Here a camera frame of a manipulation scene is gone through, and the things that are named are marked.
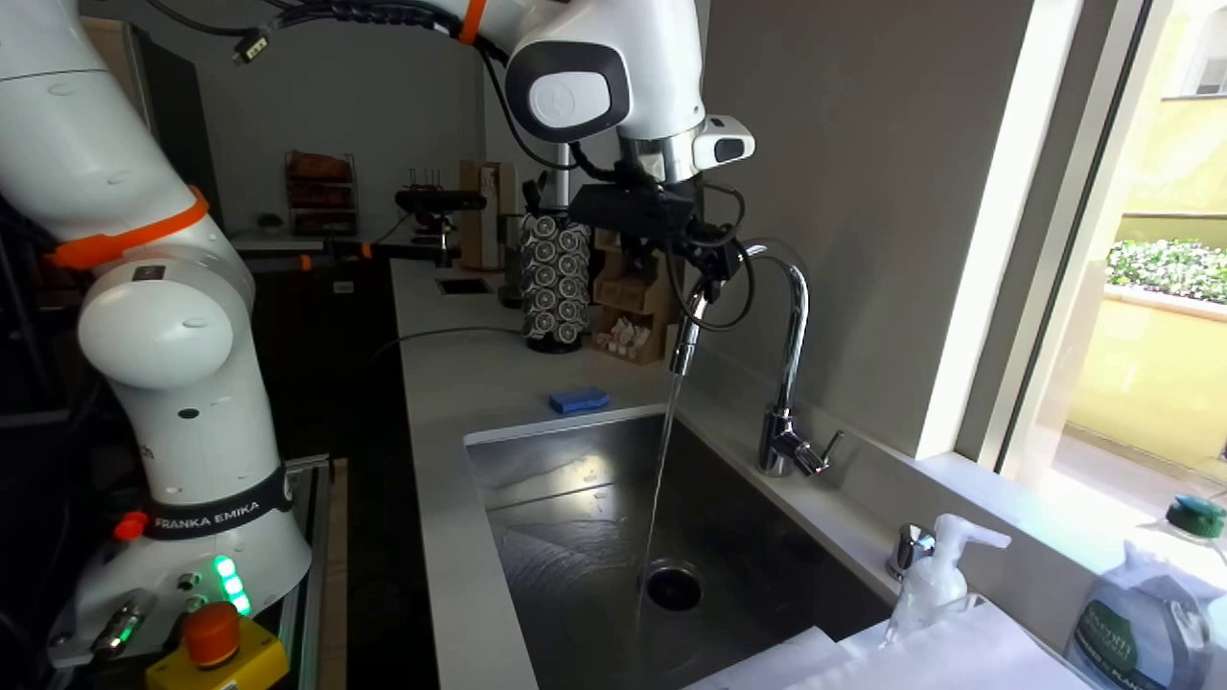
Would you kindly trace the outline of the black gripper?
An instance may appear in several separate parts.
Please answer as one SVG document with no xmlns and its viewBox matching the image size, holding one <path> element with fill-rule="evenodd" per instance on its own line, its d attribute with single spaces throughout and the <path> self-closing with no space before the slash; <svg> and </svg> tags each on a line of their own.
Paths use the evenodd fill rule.
<svg viewBox="0 0 1227 690">
<path fill-rule="evenodd" d="M 738 244 L 711 249 L 706 260 L 699 244 L 717 243 L 722 231 L 701 222 L 691 198 L 657 188 L 584 184 L 566 214 L 599 231 L 617 231 L 637 244 L 668 249 L 668 276 L 677 299 L 691 295 L 701 270 L 710 299 L 738 271 Z"/>
</svg>

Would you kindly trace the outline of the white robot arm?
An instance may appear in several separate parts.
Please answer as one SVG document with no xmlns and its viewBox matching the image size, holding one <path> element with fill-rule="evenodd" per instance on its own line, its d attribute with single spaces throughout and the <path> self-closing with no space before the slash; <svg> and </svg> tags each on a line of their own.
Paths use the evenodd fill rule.
<svg viewBox="0 0 1227 690">
<path fill-rule="evenodd" d="M 677 188 L 756 155 L 701 105 L 692 0 L 296 0 L 287 19 L 410 24 L 506 67 L 522 132 L 617 133 L 572 214 L 672 239 Z M 58 671 L 113 658 L 180 615 L 254 619 L 311 570 L 249 331 L 254 276 L 86 44 L 75 0 L 0 0 L 0 191 L 90 280 L 75 346 L 136 440 L 150 516 L 95 557 L 44 642 Z"/>
</svg>

